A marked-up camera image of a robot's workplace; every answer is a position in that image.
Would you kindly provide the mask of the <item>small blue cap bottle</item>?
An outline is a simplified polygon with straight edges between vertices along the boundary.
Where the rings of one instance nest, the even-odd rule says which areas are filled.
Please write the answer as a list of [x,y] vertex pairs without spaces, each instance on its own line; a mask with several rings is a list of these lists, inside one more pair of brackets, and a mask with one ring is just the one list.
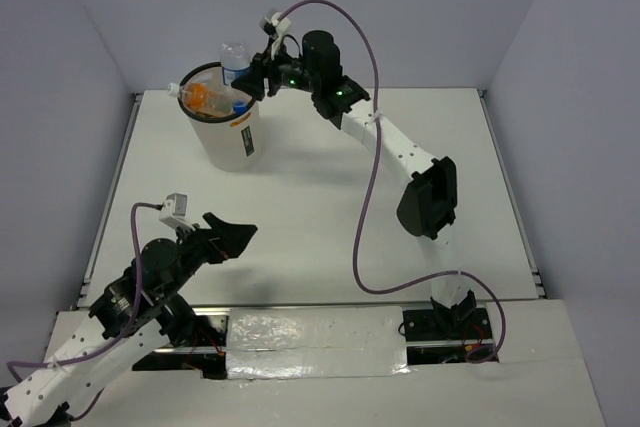
[[244,114],[248,110],[250,98],[232,87],[232,82],[244,76],[250,68],[250,54],[243,42],[226,42],[220,47],[222,81],[231,99],[235,113]]

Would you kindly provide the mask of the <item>long orange label bottle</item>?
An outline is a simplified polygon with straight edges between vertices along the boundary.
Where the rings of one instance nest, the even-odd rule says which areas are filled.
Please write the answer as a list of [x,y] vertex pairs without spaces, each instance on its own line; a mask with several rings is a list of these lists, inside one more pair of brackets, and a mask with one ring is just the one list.
[[234,113],[232,100],[226,93],[210,89],[203,83],[170,83],[167,93],[195,115],[222,118]]

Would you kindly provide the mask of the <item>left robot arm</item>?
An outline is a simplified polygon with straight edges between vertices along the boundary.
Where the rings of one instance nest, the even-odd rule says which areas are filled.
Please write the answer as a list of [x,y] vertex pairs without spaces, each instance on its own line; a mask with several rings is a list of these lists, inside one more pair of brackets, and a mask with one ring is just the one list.
[[238,258],[258,228],[211,213],[205,226],[148,242],[104,289],[70,337],[16,385],[1,391],[11,426],[68,426],[116,377],[153,350],[193,339],[196,314],[180,289],[205,264]]

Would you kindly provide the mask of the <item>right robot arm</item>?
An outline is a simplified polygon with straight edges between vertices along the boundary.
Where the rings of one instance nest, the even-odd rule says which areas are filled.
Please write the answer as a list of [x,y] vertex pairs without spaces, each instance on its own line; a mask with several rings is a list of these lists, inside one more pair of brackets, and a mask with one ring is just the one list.
[[455,163],[421,149],[380,113],[378,97],[344,74],[340,49],[326,31],[306,33],[296,57],[271,40],[231,85],[256,100],[273,97],[283,87],[310,93],[324,119],[365,147],[375,167],[395,175],[403,190],[396,216],[417,239],[426,261],[435,327],[447,338],[461,335],[476,301],[460,277],[453,247],[458,204]]

